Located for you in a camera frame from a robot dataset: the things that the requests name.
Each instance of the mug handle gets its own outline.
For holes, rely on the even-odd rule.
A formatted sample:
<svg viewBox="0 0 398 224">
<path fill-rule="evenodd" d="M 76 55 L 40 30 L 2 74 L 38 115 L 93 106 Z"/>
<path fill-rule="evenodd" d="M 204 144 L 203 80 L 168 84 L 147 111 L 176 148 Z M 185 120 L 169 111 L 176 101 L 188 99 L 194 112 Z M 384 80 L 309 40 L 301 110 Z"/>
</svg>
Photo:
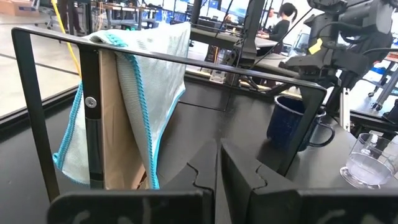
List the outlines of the mug handle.
<svg viewBox="0 0 398 224">
<path fill-rule="evenodd" d="M 322 126 L 322 127 L 324 127 L 324 128 L 329 129 L 329 130 L 331 131 L 331 136 L 330 136 L 330 138 L 329 138 L 328 140 L 326 140 L 326 141 L 323 142 L 323 143 L 316 144 L 316 143 L 309 142 L 308 145 L 309 145 L 309 146 L 312 146 L 312 147 L 325 147 L 325 146 L 329 145 L 329 144 L 334 140 L 335 134 L 336 134 L 336 133 L 335 133 L 335 130 L 334 130 L 333 127 L 331 127 L 329 124 L 323 124 L 323 123 L 321 123 L 319 120 L 317 120 L 316 122 L 317 122 L 317 124 L 318 124 L 319 126 Z"/>
</svg>

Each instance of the blue mug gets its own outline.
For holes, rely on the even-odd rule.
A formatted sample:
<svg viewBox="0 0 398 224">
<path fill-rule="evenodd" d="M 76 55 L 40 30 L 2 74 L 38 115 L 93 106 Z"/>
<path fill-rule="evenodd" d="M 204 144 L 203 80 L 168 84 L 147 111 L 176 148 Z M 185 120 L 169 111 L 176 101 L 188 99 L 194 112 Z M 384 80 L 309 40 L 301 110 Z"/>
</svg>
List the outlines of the blue mug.
<svg viewBox="0 0 398 224">
<path fill-rule="evenodd" d="M 271 120 L 267 130 L 267 138 L 270 140 L 272 147 L 285 151 L 288 149 L 304 112 L 304 103 L 300 98 L 294 98 L 291 96 L 275 97 L 275 107 L 274 111 L 272 112 Z M 298 149 L 299 152 L 304 151 L 307 146 L 327 146 L 335 138 L 335 130 L 330 125 L 321 123 L 321 118 L 324 115 L 326 115 L 326 112 L 319 110 L 317 116 L 310 126 L 310 129 L 303 138 L 303 142 Z M 317 125 L 327 128 L 331 131 L 330 138 L 320 144 L 310 142 L 312 134 Z"/>
</svg>

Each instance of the light blue towel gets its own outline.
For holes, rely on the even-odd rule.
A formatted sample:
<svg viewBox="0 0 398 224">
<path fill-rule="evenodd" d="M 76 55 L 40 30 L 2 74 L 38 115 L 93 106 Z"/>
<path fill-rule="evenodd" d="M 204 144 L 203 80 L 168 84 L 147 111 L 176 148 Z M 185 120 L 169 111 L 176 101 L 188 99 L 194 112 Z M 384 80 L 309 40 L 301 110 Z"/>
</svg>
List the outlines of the light blue towel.
<svg viewBox="0 0 398 224">
<path fill-rule="evenodd" d="M 102 30 L 88 36 L 93 42 L 179 57 L 187 57 L 189 37 L 189 23 L 142 31 Z M 186 65 L 131 54 L 116 55 L 119 82 L 134 137 L 151 187 L 158 189 L 156 168 L 160 139 L 185 91 Z M 80 85 L 65 137 L 59 152 L 54 154 L 54 161 L 71 179 L 89 184 L 83 103 Z"/>
</svg>

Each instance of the cardboard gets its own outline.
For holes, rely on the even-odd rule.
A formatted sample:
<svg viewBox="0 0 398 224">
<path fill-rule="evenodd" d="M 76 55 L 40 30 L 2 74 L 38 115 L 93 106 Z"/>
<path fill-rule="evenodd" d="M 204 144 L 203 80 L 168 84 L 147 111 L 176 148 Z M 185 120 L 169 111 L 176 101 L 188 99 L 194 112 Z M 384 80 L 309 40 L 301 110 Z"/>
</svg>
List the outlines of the cardboard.
<svg viewBox="0 0 398 224">
<path fill-rule="evenodd" d="M 106 189 L 137 189 L 145 174 L 121 93 L 116 55 L 99 52 Z"/>
<path fill-rule="evenodd" d="M 11 16 L 39 17 L 40 13 L 30 1 L 0 0 L 0 13 Z"/>
</svg>

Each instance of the screw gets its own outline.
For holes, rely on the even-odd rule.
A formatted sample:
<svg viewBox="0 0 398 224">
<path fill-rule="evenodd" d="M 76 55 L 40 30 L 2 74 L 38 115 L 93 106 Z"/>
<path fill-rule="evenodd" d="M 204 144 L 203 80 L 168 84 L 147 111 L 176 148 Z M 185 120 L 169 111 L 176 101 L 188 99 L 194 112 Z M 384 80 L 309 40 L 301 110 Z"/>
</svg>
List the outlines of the screw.
<svg viewBox="0 0 398 224">
<path fill-rule="evenodd" d="M 85 103 L 89 108 L 95 108 L 97 106 L 97 101 L 90 96 L 85 99 Z"/>
</svg>

